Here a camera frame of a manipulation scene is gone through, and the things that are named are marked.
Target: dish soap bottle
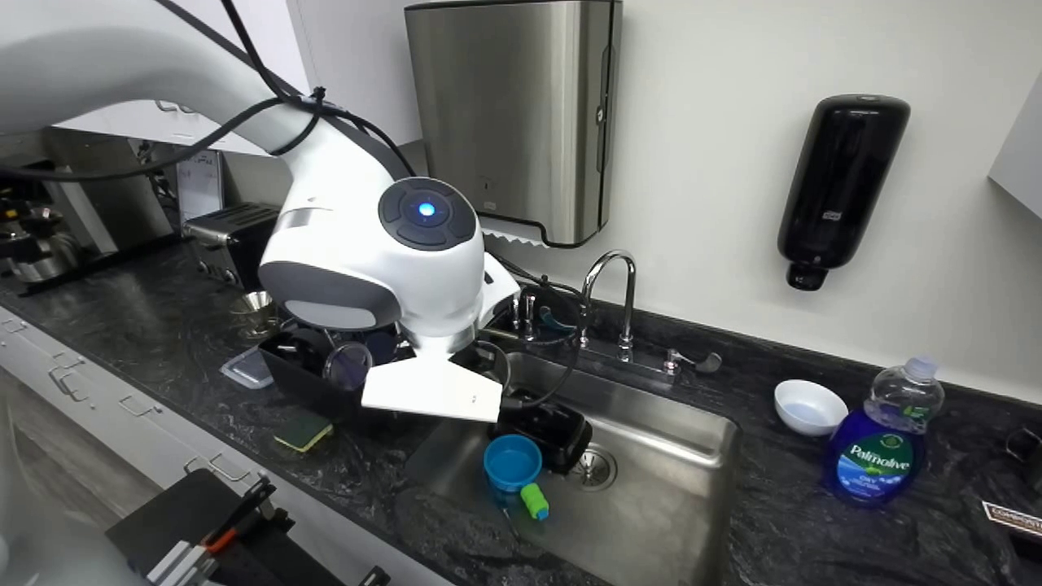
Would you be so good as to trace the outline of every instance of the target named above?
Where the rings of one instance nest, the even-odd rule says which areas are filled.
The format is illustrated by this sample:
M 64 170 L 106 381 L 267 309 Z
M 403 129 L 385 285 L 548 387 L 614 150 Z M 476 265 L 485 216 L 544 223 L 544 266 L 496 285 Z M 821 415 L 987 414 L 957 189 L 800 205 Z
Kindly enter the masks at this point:
M 944 403 L 938 365 L 910 358 L 875 373 L 873 390 L 854 411 L 827 451 L 827 477 L 858 503 L 886 503 L 913 485 L 924 466 L 924 430 Z

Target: paper towel dispenser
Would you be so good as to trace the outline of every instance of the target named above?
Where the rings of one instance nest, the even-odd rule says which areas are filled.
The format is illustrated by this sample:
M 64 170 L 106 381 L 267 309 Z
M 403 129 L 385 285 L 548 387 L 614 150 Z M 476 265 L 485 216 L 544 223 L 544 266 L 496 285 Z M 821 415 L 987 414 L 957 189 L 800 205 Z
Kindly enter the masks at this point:
M 574 246 L 606 220 L 618 0 L 408 5 L 428 163 L 485 218 Z

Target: countertop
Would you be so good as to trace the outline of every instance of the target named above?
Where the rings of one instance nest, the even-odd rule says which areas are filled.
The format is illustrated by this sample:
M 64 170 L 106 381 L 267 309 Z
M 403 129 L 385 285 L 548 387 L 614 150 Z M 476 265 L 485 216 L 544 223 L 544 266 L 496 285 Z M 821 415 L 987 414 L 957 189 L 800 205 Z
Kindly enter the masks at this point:
M 254 317 L 233 290 L 194 273 L 186 244 L 35 295 L 15 295 L 0 279 L 0 303 L 452 583 L 597 583 L 515 533 L 410 489 L 403 463 L 430 426 L 428 420 L 402 415 L 370 436 L 338 433 L 332 446 L 306 460 L 276 449 L 270 436 L 291 400 L 280 390 L 240 390 L 219 373 L 230 354 L 257 345 L 270 321 Z M 789 433 L 775 415 L 773 387 L 783 377 L 812 377 L 858 403 L 875 365 L 644 312 L 635 330 L 638 339 L 688 354 L 723 354 L 723 370 L 688 370 L 674 387 L 677 400 L 740 426 L 723 583 L 1019 583 L 1007 538 L 981 522 L 981 499 L 1042 509 L 1016 463 L 1001 451 L 1002 439 L 1024 426 L 1042 430 L 1038 407 L 949 384 L 949 403 L 932 426 L 928 469 L 913 492 L 871 510 L 825 489 L 825 439 Z

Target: black soap dispenser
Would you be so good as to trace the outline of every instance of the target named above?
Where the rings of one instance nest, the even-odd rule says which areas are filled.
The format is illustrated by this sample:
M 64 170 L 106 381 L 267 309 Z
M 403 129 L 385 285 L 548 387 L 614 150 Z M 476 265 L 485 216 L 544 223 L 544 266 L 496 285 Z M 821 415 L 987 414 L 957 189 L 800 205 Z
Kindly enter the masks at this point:
M 816 105 L 777 235 L 796 290 L 821 290 L 827 270 L 854 258 L 910 114 L 904 100 L 878 93 Z

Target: cable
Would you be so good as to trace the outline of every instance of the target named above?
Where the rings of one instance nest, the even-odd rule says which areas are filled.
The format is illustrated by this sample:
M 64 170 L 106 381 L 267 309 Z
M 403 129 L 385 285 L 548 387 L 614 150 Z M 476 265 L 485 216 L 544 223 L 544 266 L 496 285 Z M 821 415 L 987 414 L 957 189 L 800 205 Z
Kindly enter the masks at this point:
M 199 142 L 188 142 L 184 152 L 175 152 L 169 158 L 146 163 L 146 167 L 131 167 L 131 170 L 113 170 L 113 172 L 44 172 L 44 170 L 0 167 L 0 174 L 12 174 L 12 178 L 27 178 L 27 181 L 111 181 L 111 178 L 160 172 L 166 167 L 175 167 L 175 163 L 199 157 L 201 150 L 214 147 L 222 138 L 228 138 L 233 126 L 240 126 L 243 121 L 250 121 L 260 110 L 276 108 L 276 105 L 282 105 L 282 97 L 267 97 L 260 105 L 250 105 L 248 110 L 233 114 L 230 121 L 226 121 L 222 126 L 205 134 Z
M 540 407 L 540 403 L 550 403 L 565 387 L 568 381 L 574 377 L 575 365 L 580 365 L 580 339 L 574 339 L 574 354 L 570 361 L 565 365 L 565 373 L 540 393 L 540 398 L 524 398 L 524 400 L 500 400 L 500 411 L 531 411 L 531 407 Z
M 254 45 L 254 36 L 250 36 L 248 25 L 240 24 L 240 14 L 239 14 L 233 0 L 222 0 L 222 3 L 226 3 L 226 14 L 228 14 L 230 25 L 233 25 L 239 41 L 243 45 L 243 53 L 248 53 L 254 72 L 260 75 L 260 82 L 263 82 L 273 93 L 286 97 L 292 108 L 312 114 L 311 126 L 303 126 L 303 134 L 296 134 L 296 139 L 291 139 L 286 147 L 273 150 L 276 157 L 296 150 L 296 147 L 315 129 L 320 116 L 346 116 L 346 121 L 353 121 L 363 134 L 373 134 L 373 138 L 396 157 L 396 163 L 402 163 L 410 174 L 418 174 L 413 167 L 410 167 L 410 163 L 403 158 L 403 152 L 396 150 L 396 142 L 393 142 L 378 125 L 370 125 L 370 121 L 364 121 L 364 116 L 359 116 L 359 114 L 353 114 L 353 110 L 321 105 L 321 100 L 327 100 L 327 87 L 321 87 L 321 84 L 315 87 L 312 100 L 303 100 L 296 90 L 286 90 L 286 84 L 280 84 L 280 78 L 263 66 L 257 45 Z
M 276 147 L 276 150 L 270 150 L 270 152 L 273 152 L 273 157 L 282 157 L 282 152 L 296 150 L 306 138 L 312 138 L 312 129 L 320 126 L 320 121 L 321 121 L 321 114 L 312 114 L 312 121 L 306 121 L 306 126 L 303 126 L 291 142 L 282 142 L 282 147 Z
M 230 20 L 230 28 L 233 28 L 240 50 L 243 50 L 248 57 L 250 57 L 250 68 L 260 75 L 260 82 L 270 87 L 270 93 L 286 97 L 286 100 L 300 100 L 300 93 L 296 93 L 296 90 L 291 93 L 291 90 L 273 78 L 273 72 L 263 66 L 257 45 L 254 45 L 254 36 L 250 36 L 248 25 L 240 24 L 240 14 L 239 14 L 233 0 L 222 0 L 222 5 L 226 5 L 226 15 Z
M 273 97 L 250 105 L 248 110 L 233 114 L 230 121 L 219 125 L 212 134 L 205 134 L 201 139 L 188 142 L 184 152 L 169 157 L 169 158 L 155 158 L 155 163 L 142 163 L 142 167 L 131 167 L 131 170 L 113 170 L 113 172 L 46 172 L 46 170 L 20 170 L 20 167 L 2 167 L 0 163 L 0 174 L 12 174 L 12 178 L 27 178 L 27 181 L 111 181 L 111 178 L 131 178 L 131 174 L 146 174 L 146 172 L 160 172 L 166 167 L 186 163 L 199 152 L 205 152 L 207 147 L 214 147 L 222 138 L 233 134 L 243 121 L 257 116 L 267 108 L 286 105 L 296 110 L 312 114 L 311 125 L 286 139 L 282 147 L 270 150 L 273 157 L 282 157 L 291 150 L 296 150 L 315 126 L 320 121 L 353 121 L 363 134 L 378 138 L 393 158 L 403 167 L 408 174 L 418 174 L 413 167 L 408 163 L 408 157 L 396 150 L 396 142 L 370 121 L 341 110 L 341 108 L 329 108 L 327 105 L 327 87 L 312 90 L 312 100 L 303 100 L 291 84 L 282 84 L 260 57 L 248 25 L 240 24 L 233 0 L 222 0 L 226 14 L 250 57 L 250 68 L 260 75 L 260 82 L 273 90 Z
M 544 275 L 533 275 L 533 273 L 527 273 L 524 266 L 504 259 L 500 254 L 491 254 L 491 249 L 485 249 L 485 254 L 496 258 L 504 270 L 512 270 L 519 279 L 524 279 L 524 284 L 531 284 L 531 285 L 558 290 L 558 294 L 568 294 L 568 295 L 584 295 L 575 285 L 553 284 L 548 273 L 544 273 Z

